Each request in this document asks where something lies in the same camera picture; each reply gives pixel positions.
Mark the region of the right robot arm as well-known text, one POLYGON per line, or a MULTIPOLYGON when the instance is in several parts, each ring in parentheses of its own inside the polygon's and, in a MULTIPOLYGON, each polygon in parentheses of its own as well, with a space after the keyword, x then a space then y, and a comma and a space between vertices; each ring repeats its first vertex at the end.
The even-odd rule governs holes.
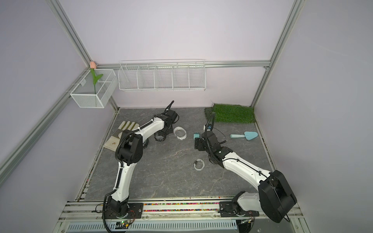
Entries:
POLYGON ((210 115, 204 132, 196 137, 195 148, 206 151, 211 163, 237 174, 251 184, 257 191, 252 196, 246 191, 239 192, 230 202, 228 210, 220 213, 230 216, 251 215, 253 211, 263 211, 276 223, 288 217, 289 211, 297 204, 297 199, 283 173, 268 171, 241 158, 232 149, 223 146, 213 132, 215 113, 210 115))

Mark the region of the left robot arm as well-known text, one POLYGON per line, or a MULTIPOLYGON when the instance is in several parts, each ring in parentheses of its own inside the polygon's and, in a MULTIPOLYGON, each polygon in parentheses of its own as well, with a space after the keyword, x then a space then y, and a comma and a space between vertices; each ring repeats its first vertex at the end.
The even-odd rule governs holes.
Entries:
POLYGON ((122 133, 115 151, 119 169, 113 191, 104 197, 104 215, 112 212, 117 218, 125 218, 131 212, 128 200, 134 169, 143 156, 144 145, 148 138, 153 136, 156 141, 162 142, 173 133, 173 125, 179 119, 178 114, 171 109, 173 103, 174 101, 144 125, 122 133))

